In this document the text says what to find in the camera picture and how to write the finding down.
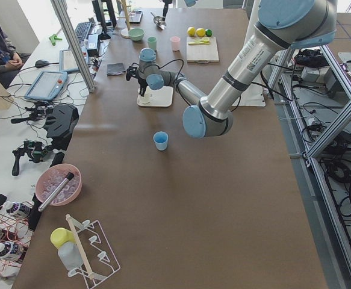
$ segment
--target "green clip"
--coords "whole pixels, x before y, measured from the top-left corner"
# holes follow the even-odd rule
[[[52,43],[53,46],[56,45],[56,40],[63,40],[63,39],[57,37],[56,34],[53,34],[53,35],[49,36],[49,39],[50,39],[50,41],[51,41],[51,43]]]

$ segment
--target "yellow cup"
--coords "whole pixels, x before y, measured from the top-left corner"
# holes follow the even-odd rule
[[[76,244],[73,234],[66,228],[55,229],[50,237],[51,243],[59,249],[65,242],[71,241]]]

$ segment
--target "computer mouse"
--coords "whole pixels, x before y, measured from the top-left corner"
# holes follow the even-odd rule
[[[36,68],[42,68],[42,67],[45,67],[47,65],[49,65],[49,61],[48,60],[40,59],[40,60],[37,60],[35,62],[35,67]]]

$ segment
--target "cutting board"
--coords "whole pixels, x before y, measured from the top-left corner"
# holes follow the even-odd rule
[[[187,62],[219,62],[217,39],[215,37],[210,38],[210,44],[199,44],[189,45],[188,42],[192,42],[195,37],[187,37],[186,39],[186,56]]]

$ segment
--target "lime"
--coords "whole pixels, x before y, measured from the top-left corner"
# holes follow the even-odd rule
[[[213,36],[213,31],[211,29],[206,29],[205,33],[206,33],[206,36],[208,37]]]
[[[187,34],[191,37],[195,36],[195,27],[187,28]]]
[[[206,31],[203,28],[198,28],[197,29],[197,35],[199,37],[203,37],[203,36],[205,36],[205,34],[206,34]]]

